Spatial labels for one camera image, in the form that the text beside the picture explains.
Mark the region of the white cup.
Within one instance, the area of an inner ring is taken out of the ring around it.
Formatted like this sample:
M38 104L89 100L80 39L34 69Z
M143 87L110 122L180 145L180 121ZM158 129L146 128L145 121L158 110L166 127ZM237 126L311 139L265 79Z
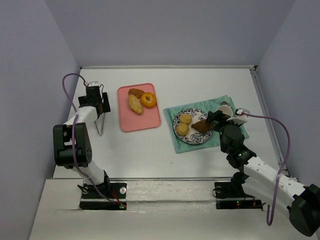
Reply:
M229 117L232 117L234 115L232 108L228 105L220 105L216 110L221 111L224 115L227 115Z

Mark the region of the orange glazed donut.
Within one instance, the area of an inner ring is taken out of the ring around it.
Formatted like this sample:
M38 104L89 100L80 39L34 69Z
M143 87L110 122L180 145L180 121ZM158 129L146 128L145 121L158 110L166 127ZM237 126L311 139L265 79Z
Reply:
M157 97L151 92L145 92L141 98L141 103L145 108L154 108L157 104Z

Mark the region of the brown croissant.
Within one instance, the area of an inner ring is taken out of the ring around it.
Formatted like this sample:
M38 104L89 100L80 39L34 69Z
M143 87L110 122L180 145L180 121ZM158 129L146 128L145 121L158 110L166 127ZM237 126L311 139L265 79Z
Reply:
M205 119L202 119L194 124L191 125L193 129L198 131L199 133L205 134L209 130L211 130L214 126L214 123L207 124Z

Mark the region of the dark brown bread roll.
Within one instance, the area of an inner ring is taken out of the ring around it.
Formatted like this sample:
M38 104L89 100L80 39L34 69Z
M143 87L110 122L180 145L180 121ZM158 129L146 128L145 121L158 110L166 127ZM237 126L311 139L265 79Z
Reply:
M134 95L136 98L140 99L145 92L141 89L131 88L128 90L128 95Z

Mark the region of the metal tongs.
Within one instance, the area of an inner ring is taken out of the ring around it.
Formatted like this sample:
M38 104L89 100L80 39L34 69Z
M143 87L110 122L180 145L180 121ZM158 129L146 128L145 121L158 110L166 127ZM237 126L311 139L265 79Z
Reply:
M103 112L99 117L98 119L95 120L95 127L96 127L96 130L97 130L97 133L100 137L103 136L103 133L104 133L104 124L105 124L105 117L106 117L106 114Z

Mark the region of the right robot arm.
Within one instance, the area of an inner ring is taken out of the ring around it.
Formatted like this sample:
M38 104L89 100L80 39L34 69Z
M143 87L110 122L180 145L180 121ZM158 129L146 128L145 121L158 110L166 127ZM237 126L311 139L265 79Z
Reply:
M209 111L206 125L215 123L219 133L220 150L226 153L229 164L238 170L233 181L253 197L266 203L266 223L271 226L275 211L282 212L301 234L311 237L320 228L320 188L309 186L285 176L283 161L278 170L272 168L244 144L240 127L248 121L250 113L238 108L231 117L221 110Z

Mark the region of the round yellow bun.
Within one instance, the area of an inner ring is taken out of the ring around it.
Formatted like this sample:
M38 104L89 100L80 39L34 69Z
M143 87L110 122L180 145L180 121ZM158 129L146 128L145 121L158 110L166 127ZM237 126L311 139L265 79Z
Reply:
M180 115L179 120L181 123L189 125L192 122L193 117L190 114L183 113Z
M176 132L178 135L186 136L189 133L189 126L186 123L179 123L176 128Z

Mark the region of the round yellow bun back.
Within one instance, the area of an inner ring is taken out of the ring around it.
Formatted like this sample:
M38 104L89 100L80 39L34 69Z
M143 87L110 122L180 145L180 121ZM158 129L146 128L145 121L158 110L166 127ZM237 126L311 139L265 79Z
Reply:
M183 113L180 115L179 120L181 123L189 125L192 122L193 117L190 114Z

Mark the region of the round yellow bun front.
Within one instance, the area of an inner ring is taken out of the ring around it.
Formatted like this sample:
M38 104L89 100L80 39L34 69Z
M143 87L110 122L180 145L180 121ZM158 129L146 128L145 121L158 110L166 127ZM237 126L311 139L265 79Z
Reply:
M186 123L179 123L176 128L176 132L178 135L186 136L189 133L189 126Z

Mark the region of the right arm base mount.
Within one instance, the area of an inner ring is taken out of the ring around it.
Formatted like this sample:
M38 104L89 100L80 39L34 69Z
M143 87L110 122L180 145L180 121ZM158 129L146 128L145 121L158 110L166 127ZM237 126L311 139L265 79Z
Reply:
M211 194L216 199L217 210L263 209L265 202L244 192L247 178L244 173L236 172L230 181L214 183Z

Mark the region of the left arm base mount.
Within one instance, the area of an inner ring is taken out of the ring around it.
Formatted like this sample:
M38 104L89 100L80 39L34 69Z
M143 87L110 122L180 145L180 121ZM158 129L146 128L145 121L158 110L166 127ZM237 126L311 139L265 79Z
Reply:
M81 191L79 208L92 211L125 211L127 209L127 182L110 183L110 190L103 184L97 186L104 195L101 196L92 185L83 183L77 185Z

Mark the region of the oval long bread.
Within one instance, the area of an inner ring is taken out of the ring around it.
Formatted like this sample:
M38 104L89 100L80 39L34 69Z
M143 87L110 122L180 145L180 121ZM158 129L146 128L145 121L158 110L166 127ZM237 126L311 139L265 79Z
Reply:
M144 112L143 107L142 107L139 99L137 97L135 97L134 95L128 96L128 105L129 105L129 108L137 115L143 114L143 112Z

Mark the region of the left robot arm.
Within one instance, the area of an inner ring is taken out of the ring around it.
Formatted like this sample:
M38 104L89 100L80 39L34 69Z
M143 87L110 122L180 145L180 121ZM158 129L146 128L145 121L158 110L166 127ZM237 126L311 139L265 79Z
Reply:
M103 127L98 127L97 121L104 120L105 113L111 110L108 95L100 91L99 85L90 84L78 102L79 107L75 109L74 116L64 124L53 127L55 164L80 175L89 190L106 194L111 190L110 179L106 171L93 160L88 126L95 125L98 135L103 134Z

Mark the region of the blue floral plate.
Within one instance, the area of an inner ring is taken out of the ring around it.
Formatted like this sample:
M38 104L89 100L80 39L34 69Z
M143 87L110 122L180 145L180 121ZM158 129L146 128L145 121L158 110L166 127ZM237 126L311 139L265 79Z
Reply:
M181 121L180 121L181 114L189 114L192 116L192 122L190 124L188 124L189 132L187 135L179 135L176 132L177 125L179 123L181 123ZM206 120L207 116L208 116L208 114L206 112L204 112L203 110L197 109L197 108L183 109L173 119L172 128L173 128L174 134L182 142L189 144L189 145L200 145L200 144L207 142L212 137L212 135L214 133L213 128L210 129L206 133L200 133L191 127L192 124L195 124L200 120L203 120L203 119Z

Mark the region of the pink tray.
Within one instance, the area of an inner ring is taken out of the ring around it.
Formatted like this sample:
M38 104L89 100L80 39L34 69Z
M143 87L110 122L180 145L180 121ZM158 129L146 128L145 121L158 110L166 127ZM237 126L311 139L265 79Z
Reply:
M117 90L119 125L123 132L157 128L161 125L154 85L142 83Z

